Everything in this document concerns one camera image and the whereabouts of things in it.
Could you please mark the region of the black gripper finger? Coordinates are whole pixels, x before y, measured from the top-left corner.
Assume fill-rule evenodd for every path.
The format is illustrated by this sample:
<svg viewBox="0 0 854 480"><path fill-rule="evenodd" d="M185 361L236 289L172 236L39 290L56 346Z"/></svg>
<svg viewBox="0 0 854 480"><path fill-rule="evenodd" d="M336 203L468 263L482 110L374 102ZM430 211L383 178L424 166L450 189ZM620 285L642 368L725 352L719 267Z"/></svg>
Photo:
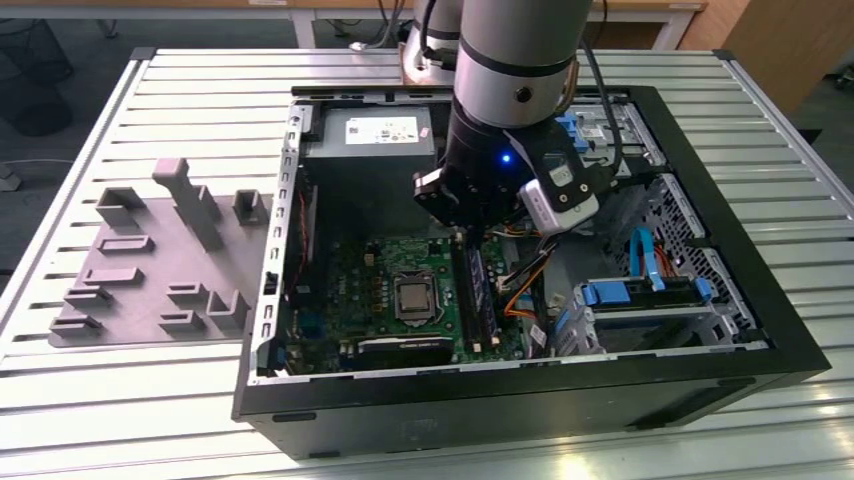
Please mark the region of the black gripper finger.
<svg viewBox="0 0 854 480"><path fill-rule="evenodd" d="M484 228L510 226L527 215L518 193L504 187L488 192L482 204L482 223Z"/></svg>
<svg viewBox="0 0 854 480"><path fill-rule="evenodd" d="M464 231L466 245L482 245L479 191L455 167L412 175L414 200L442 225Z"/></svg>

